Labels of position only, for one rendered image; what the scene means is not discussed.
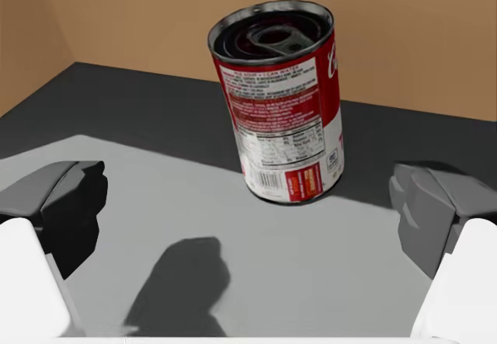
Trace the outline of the tall board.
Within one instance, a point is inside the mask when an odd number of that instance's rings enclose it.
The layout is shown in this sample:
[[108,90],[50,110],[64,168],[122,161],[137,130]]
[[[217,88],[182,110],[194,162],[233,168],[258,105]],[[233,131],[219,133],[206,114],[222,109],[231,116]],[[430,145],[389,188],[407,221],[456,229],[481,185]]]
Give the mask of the tall board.
[[[76,61],[215,80],[209,29],[271,0],[0,0],[0,116]],[[497,0],[307,0],[344,99],[497,120]]]

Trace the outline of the red and white can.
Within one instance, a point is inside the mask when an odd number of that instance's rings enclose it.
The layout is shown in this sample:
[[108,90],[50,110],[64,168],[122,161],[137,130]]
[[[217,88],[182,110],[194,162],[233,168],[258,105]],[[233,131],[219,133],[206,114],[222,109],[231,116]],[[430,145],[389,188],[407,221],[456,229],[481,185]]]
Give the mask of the red and white can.
[[330,190],[344,169],[332,12],[301,0],[252,5],[218,21],[207,45],[249,190],[275,203]]

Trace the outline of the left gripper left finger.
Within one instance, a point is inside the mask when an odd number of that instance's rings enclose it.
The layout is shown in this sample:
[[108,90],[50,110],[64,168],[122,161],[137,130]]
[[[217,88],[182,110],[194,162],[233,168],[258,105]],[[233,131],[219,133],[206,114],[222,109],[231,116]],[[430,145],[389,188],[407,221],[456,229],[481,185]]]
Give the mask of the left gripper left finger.
[[0,338],[84,336],[66,279],[95,251],[102,161],[62,161],[0,190]]

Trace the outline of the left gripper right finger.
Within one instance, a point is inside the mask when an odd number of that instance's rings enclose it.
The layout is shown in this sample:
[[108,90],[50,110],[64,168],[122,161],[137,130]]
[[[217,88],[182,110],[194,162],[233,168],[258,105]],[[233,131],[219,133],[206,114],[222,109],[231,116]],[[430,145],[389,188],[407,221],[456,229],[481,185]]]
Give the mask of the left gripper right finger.
[[497,338],[497,190],[437,162],[389,180],[402,251],[432,283],[413,338]]

